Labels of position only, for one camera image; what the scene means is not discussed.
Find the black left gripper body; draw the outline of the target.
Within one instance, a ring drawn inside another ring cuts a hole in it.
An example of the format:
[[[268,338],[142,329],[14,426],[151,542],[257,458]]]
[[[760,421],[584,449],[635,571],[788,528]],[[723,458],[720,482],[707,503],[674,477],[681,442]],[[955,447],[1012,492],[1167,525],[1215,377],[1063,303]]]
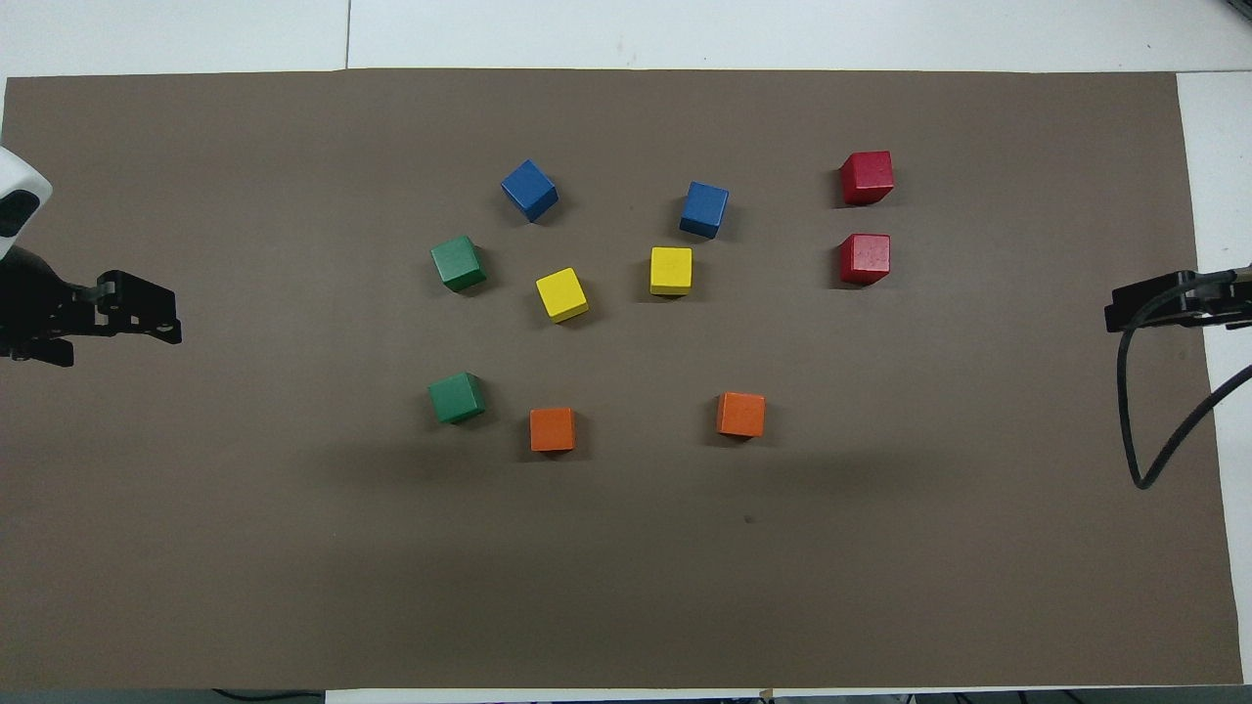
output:
[[[13,246],[1,262],[3,337],[100,337],[93,289],[63,281],[40,256]]]

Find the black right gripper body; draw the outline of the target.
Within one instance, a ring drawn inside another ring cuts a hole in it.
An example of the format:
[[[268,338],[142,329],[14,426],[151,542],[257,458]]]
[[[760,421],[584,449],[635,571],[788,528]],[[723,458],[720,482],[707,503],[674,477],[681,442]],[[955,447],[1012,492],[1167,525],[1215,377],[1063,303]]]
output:
[[[1197,276],[1194,283],[1194,298],[1201,303],[1203,313],[1198,327],[1249,329],[1251,266]]]

